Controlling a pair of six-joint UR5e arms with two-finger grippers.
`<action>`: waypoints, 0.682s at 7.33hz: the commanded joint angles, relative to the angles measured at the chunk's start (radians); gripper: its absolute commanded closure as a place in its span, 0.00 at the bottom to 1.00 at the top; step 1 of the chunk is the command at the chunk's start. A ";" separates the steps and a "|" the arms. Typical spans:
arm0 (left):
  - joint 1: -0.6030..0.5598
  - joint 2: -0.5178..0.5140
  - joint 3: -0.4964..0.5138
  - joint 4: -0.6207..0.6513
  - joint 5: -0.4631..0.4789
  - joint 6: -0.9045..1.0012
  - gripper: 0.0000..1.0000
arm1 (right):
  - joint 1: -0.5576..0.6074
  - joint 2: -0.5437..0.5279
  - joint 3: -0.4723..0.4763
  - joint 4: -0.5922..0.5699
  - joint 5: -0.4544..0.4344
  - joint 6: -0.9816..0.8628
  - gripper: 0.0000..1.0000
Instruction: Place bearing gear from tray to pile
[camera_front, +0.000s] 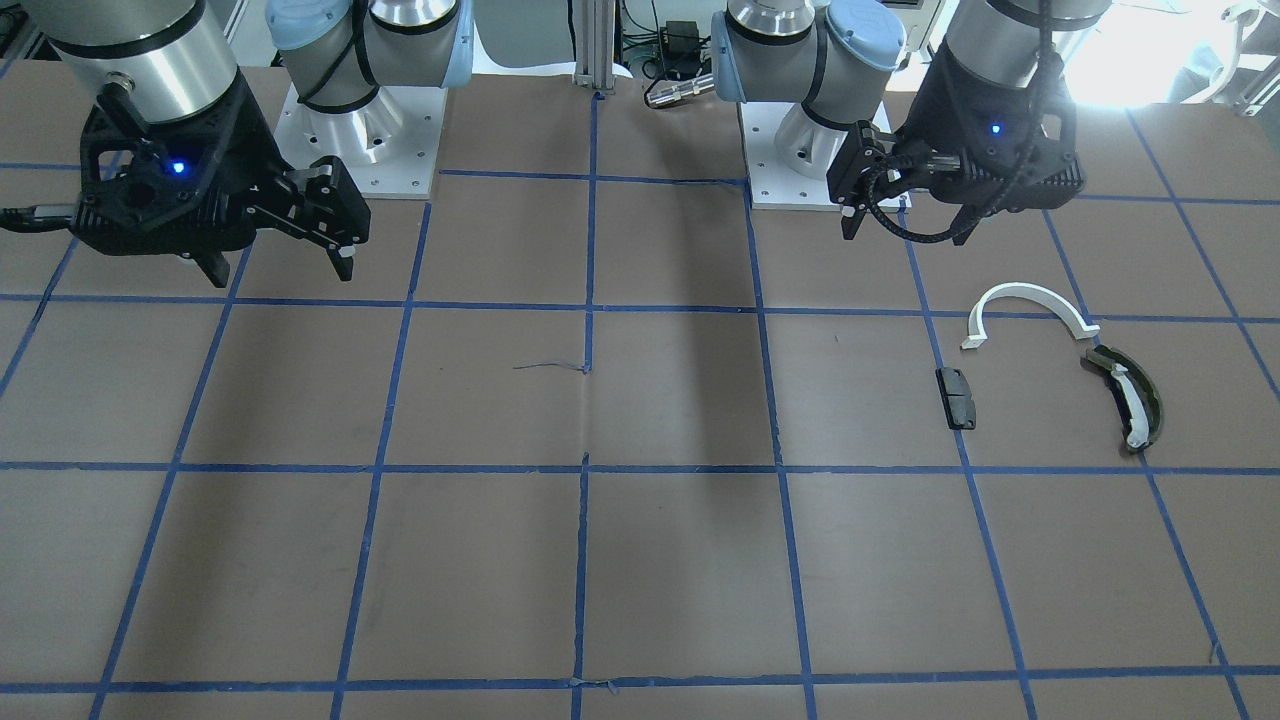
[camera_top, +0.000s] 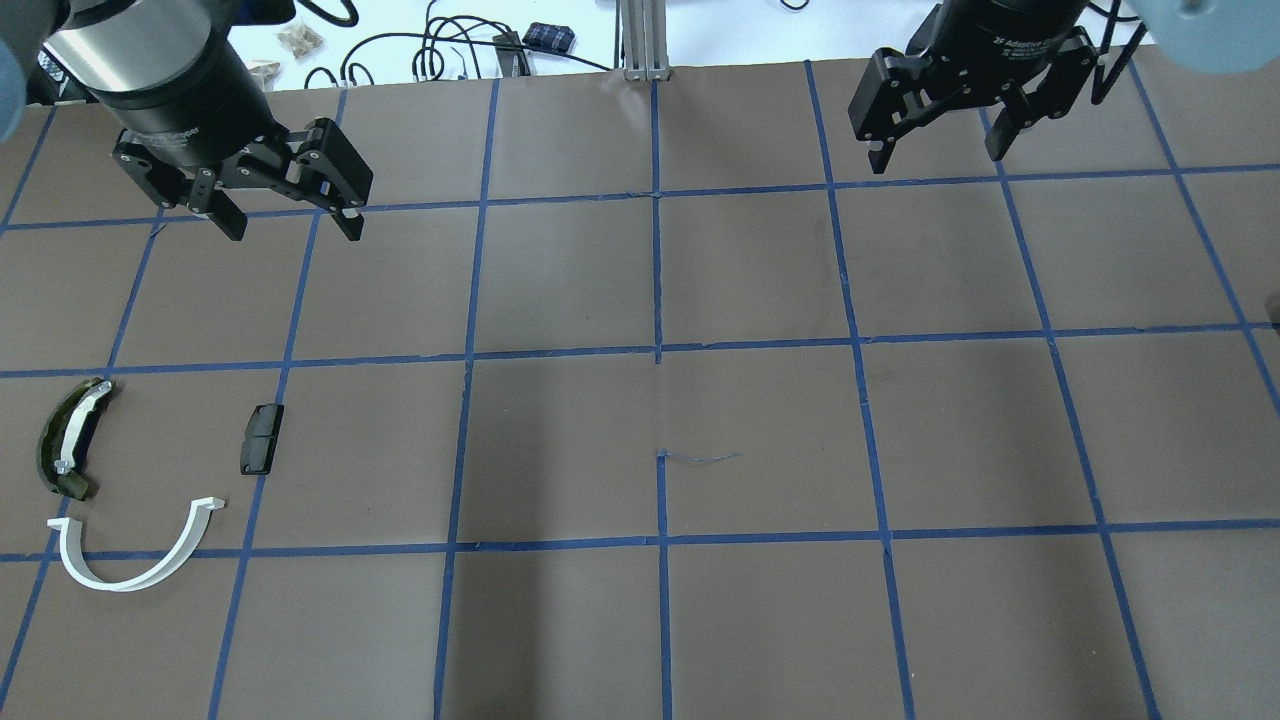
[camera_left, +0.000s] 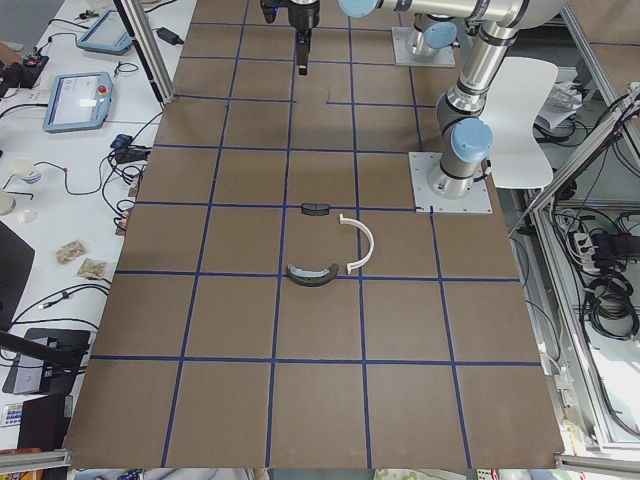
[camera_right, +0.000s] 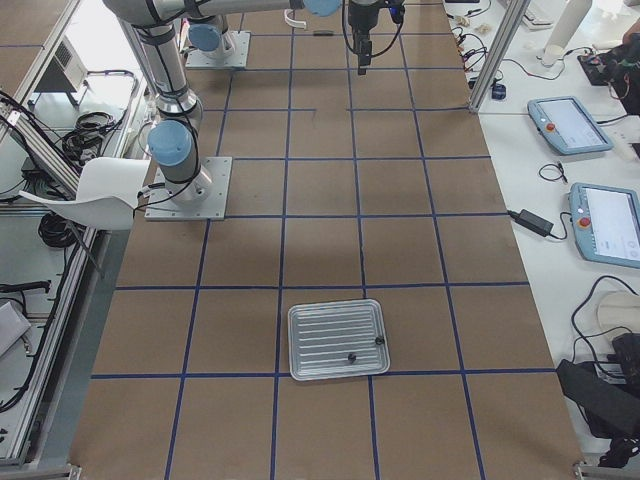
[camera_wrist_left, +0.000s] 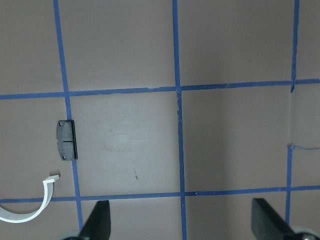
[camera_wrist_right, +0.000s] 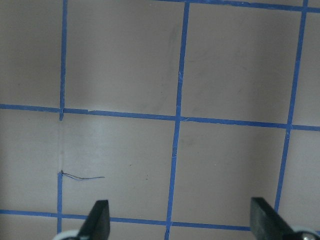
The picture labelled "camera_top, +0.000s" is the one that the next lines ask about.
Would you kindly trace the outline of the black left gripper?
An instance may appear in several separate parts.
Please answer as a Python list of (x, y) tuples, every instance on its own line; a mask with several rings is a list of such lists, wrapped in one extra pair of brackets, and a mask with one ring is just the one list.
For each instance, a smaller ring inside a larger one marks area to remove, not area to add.
[(111, 156), (152, 204), (187, 208), (239, 242), (248, 219), (218, 186), (220, 170), (225, 188), (314, 205), (361, 241), (374, 173), (334, 119), (291, 131), (264, 96), (138, 96), (110, 113), (123, 124)]

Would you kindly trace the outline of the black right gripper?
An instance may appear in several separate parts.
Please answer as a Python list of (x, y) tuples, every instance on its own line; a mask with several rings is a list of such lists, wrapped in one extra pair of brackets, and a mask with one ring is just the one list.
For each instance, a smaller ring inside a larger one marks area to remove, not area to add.
[(1084, 1), (942, 1), (908, 41), (905, 53), (873, 53), (847, 108), (855, 137), (867, 143), (870, 172), (886, 173), (896, 143), (946, 113), (977, 109), (987, 88), (1012, 83), (986, 136), (992, 161), (1041, 119), (1073, 109), (1100, 54), (1074, 28)]

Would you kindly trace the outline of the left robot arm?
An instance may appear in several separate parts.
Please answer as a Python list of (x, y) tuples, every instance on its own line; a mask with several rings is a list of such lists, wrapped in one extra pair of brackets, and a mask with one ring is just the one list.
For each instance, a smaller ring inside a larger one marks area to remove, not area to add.
[(3, 136), (49, 55), (122, 124), (113, 158), (159, 208), (186, 208), (239, 241), (236, 190), (324, 210), (348, 241), (364, 233), (370, 165), (338, 123), (292, 131), (230, 44), (236, 1), (5, 1)]

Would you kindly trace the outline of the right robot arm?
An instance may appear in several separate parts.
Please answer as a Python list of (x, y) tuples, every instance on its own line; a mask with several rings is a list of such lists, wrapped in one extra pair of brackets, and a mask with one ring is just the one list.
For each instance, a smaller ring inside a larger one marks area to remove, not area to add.
[(1021, 132), (1066, 117), (1082, 94), (1101, 104), (1146, 37), (1206, 73), (1256, 70), (1277, 58), (1275, 1), (1115, 1), (1102, 40), (1080, 24), (1088, 1), (942, 1), (908, 49), (877, 49), (850, 101), (876, 174), (896, 145), (937, 118), (997, 108), (986, 135), (1002, 161)]

